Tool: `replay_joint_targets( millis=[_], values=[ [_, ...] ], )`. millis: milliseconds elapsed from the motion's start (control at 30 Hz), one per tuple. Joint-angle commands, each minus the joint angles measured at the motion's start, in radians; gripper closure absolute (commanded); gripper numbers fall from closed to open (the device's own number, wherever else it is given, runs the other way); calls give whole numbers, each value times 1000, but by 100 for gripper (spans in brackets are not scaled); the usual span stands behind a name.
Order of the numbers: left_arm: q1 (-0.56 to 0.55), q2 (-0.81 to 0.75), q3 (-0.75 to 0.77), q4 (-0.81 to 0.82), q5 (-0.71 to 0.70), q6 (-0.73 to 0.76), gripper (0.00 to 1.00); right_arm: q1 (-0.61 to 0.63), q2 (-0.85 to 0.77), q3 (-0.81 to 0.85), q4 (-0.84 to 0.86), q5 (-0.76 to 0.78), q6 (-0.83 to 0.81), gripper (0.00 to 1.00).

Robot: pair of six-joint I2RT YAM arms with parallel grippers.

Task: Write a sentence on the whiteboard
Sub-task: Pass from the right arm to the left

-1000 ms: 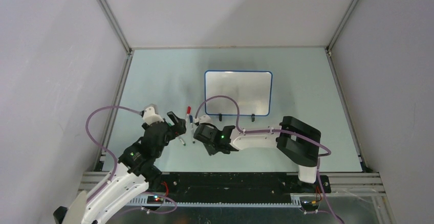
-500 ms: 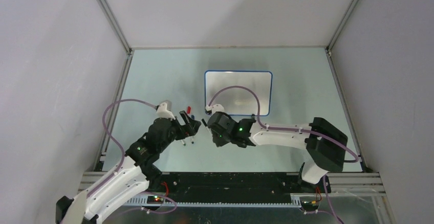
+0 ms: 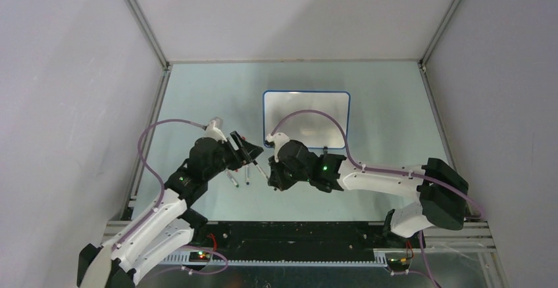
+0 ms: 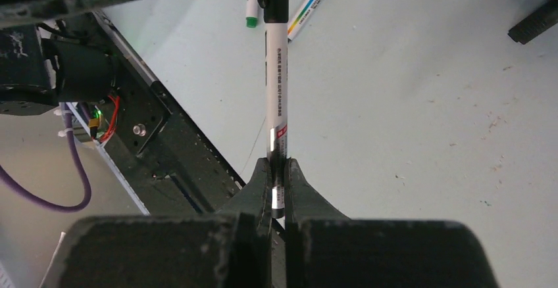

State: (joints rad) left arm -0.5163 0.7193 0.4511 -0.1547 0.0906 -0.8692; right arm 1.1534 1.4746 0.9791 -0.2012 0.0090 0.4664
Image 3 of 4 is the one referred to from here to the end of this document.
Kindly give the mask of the black whiteboard marker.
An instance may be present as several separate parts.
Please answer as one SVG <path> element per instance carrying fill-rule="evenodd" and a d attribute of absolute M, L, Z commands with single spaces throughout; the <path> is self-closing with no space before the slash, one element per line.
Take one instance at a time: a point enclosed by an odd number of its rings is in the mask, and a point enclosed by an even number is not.
<path fill-rule="evenodd" d="M 269 176 L 268 174 L 263 170 L 263 168 L 257 164 L 256 162 L 254 163 L 254 166 L 256 167 L 257 171 L 262 175 L 262 177 L 264 177 L 265 181 L 269 180 Z"/>

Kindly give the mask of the blue-framed whiteboard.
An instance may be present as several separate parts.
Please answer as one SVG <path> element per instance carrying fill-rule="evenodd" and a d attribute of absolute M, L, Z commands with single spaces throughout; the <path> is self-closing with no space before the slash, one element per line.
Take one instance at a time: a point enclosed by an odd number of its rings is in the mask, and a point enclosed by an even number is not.
<path fill-rule="evenodd" d="M 350 108 L 347 91 L 267 90 L 263 93 L 263 136 L 282 132 L 310 149 L 342 150 Z"/>

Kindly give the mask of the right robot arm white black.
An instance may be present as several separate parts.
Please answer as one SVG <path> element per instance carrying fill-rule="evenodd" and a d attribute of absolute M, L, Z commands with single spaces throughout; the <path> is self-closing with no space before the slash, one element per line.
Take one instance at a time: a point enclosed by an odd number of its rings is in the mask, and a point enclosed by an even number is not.
<path fill-rule="evenodd" d="M 348 156 L 317 155 L 302 142 L 289 140 L 274 145 L 268 165 L 268 185 L 281 191 L 306 182 L 325 193 L 364 190 L 407 199 L 407 206 L 386 215 L 382 237 L 391 247 L 430 227 L 459 231 L 465 223 L 469 185 L 438 158 L 410 168 L 369 170 Z"/>

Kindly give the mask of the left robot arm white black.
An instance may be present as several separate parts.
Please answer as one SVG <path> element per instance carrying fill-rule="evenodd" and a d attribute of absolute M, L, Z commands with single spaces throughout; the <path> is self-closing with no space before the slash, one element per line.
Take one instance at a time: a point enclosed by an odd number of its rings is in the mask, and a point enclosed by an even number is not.
<path fill-rule="evenodd" d="M 211 130 L 200 137 L 151 207 L 102 245 L 89 244 L 82 249 L 77 286 L 135 287 L 175 250 L 187 244 L 204 244 L 207 220 L 191 209 L 192 204 L 217 175 L 254 162 L 263 151 L 237 132 L 225 137 Z"/>

